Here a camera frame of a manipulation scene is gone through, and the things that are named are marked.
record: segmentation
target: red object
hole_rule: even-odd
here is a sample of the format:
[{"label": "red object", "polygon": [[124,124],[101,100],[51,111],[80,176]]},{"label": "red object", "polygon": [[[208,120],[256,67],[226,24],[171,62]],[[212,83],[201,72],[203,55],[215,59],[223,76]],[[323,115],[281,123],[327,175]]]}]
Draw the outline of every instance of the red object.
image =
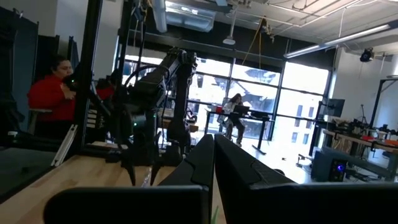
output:
[{"label": "red object", "polygon": [[[73,121],[75,115],[75,100],[66,100],[61,90],[62,80],[55,75],[49,75],[33,84],[27,94],[29,107],[48,109],[51,113],[40,113],[39,121]],[[97,89],[98,96],[104,100],[114,93],[113,87]]]},{"label": "red object", "polygon": [[216,113],[222,113],[223,112],[223,107],[222,106],[216,106]]},{"label": "red object", "polygon": [[368,141],[368,140],[373,140],[374,137],[372,137],[372,136],[362,136],[362,139],[365,140],[365,141]]}]

